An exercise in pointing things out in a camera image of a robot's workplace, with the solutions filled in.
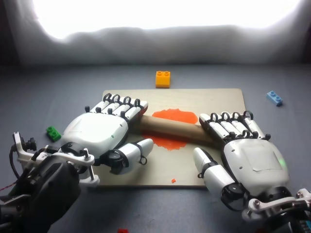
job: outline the wooden cylinder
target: wooden cylinder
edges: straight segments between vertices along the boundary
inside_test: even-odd
[[[184,139],[218,148],[218,145],[216,145],[211,137],[202,129],[201,125],[143,115],[140,121],[134,124],[133,128],[134,130],[149,134],[174,139]]]

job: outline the wooden board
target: wooden board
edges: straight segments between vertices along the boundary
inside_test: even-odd
[[[199,117],[201,113],[220,113],[223,111],[245,111],[242,91],[240,89],[154,89],[154,90],[108,90],[104,94],[119,94],[121,97],[130,96],[148,101],[146,115],[165,109],[180,109],[193,112]],[[130,134],[127,142],[142,139],[141,135]],[[196,147],[206,149],[212,157],[222,163],[220,151],[205,146],[188,143],[179,150],[168,151],[154,145],[145,166],[125,175],[113,175],[110,168],[104,165],[95,166],[94,172],[100,177],[100,185],[160,185],[160,186],[204,186],[203,180],[198,179],[198,171],[193,162],[193,150]]]

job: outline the gray table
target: gray table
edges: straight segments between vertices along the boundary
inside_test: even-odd
[[[45,129],[62,132],[85,105],[94,106],[106,89],[152,89],[155,72],[172,72],[171,88],[240,88],[246,109],[279,148],[290,173],[289,189],[311,189],[308,138],[311,133],[311,66],[117,66],[0,69],[0,186],[15,181],[9,165],[12,133],[50,143]],[[275,107],[265,94],[284,99]],[[50,232],[116,233],[252,232],[239,213],[205,189],[109,189],[87,191]]]

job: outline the red wire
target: red wire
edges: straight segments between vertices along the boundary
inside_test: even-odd
[[[6,187],[4,187],[4,188],[0,188],[0,192],[1,192],[2,190],[6,189],[6,188],[9,188],[9,187],[15,185],[15,183],[16,183],[16,181],[15,181],[13,184],[10,184],[10,185],[8,185],[8,186],[6,186]]]

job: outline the green lego brick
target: green lego brick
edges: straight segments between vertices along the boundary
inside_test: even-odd
[[[53,142],[56,142],[62,137],[60,133],[54,128],[54,126],[50,126],[47,128],[47,134]]]

